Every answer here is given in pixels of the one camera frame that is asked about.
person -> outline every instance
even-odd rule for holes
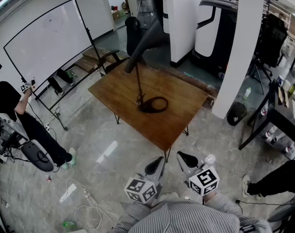
[[[62,69],[58,69],[58,71],[56,72],[56,75],[59,76],[65,82],[69,83],[71,86],[73,86],[75,84],[74,80],[72,78],[70,78],[66,74],[66,72],[63,71]],[[48,82],[51,84],[51,86],[53,87],[53,89],[59,94],[59,96],[64,95],[63,89],[60,87],[60,85],[55,80],[55,78],[53,77],[53,75],[48,78]]]
[[[283,192],[295,193],[295,160],[287,161],[257,183],[246,174],[242,178],[243,197],[256,195],[257,199]]]
[[[108,233],[271,233],[267,221],[242,216],[241,209],[214,191],[203,196],[205,205],[166,196],[154,207],[121,203],[124,213]]]
[[[53,162],[64,169],[68,168],[69,164],[74,165],[76,162],[76,150],[70,148],[69,153],[62,148],[57,141],[46,131],[33,116],[28,114],[26,106],[28,98],[32,94],[32,89],[29,88],[20,100],[21,95],[8,82],[0,82],[0,113],[7,114],[11,120],[20,120],[26,134],[30,140],[37,140],[42,147],[49,153]]]

black metal table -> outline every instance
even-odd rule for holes
[[[267,114],[263,117],[260,116],[260,111],[268,101]],[[273,80],[269,87],[269,91],[264,100],[248,120],[247,125],[251,126],[253,123],[251,135],[239,145],[239,150],[242,150],[249,144],[261,131],[269,124],[272,123],[283,131],[291,140],[295,142],[295,118],[293,114],[293,100],[289,98],[289,108],[279,102],[278,98],[278,84]]]

black chair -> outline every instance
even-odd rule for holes
[[[264,26],[262,29],[262,35],[259,37],[255,48],[255,58],[251,61],[251,68],[248,75],[260,83],[264,95],[259,70],[264,72],[271,83],[272,80],[270,77],[273,76],[272,71],[271,69],[264,67],[264,64],[274,68],[277,66],[280,49],[288,34],[286,28],[284,27],[284,22],[273,14],[268,16],[267,23],[264,21],[263,25],[266,25],[266,28]],[[256,72],[258,73],[259,79],[255,77]]]
[[[125,21],[125,25],[127,27],[127,53],[129,56],[131,56],[134,50],[136,49],[137,45],[139,44],[140,40],[142,39],[145,30],[141,29],[140,22],[136,17],[127,18],[127,20]],[[117,52],[119,52],[119,50],[113,50],[111,52],[108,52],[101,58],[102,62],[105,62],[105,58],[112,55],[116,60],[116,62],[110,64],[108,67],[104,69],[105,74],[109,73],[110,71],[118,67],[125,60],[129,59],[119,59],[119,57],[116,54]]]

black shirt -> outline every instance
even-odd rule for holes
[[[6,113],[11,120],[16,121],[15,108],[21,98],[12,85],[6,81],[0,82],[0,113]]]

wooden table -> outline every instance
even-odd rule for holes
[[[89,91],[115,114],[165,153],[184,131],[203,105],[208,94],[185,81],[151,67],[138,64],[144,101],[162,96],[168,109],[161,113],[140,112],[135,105],[138,98],[136,72],[125,73],[125,61],[109,72]]]

